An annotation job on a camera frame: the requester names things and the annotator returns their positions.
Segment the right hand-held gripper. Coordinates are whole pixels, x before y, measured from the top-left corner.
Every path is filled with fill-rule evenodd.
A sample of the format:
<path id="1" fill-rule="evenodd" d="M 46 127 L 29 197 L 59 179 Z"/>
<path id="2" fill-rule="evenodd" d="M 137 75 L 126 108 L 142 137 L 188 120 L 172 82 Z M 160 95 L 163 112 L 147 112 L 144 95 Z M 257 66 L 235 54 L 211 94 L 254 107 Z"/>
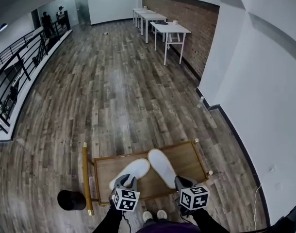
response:
<path id="1" fill-rule="evenodd" d="M 205 208 L 209 200 L 209 189 L 197 186 L 198 182 L 177 175 L 174 179 L 175 189 L 179 192 L 179 208 L 182 216 L 188 216 L 195 210 Z"/>

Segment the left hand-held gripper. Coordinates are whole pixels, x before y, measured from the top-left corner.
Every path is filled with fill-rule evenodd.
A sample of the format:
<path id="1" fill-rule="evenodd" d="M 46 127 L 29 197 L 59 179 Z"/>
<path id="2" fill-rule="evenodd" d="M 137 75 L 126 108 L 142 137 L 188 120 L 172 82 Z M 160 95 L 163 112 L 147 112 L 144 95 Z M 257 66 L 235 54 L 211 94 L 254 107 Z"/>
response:
<path id="1" fill-rule="evenodd" d="M 129 179 L 129 174 L 122 175 L 115 180 L 115 194 L 112 197 L 115 208 L 120 211 L 133 212 L 138 204 L 140 192 L 137 191 L 137 178 L 133 177 L 129 189 L 124 189 L 124 183 Z"/>

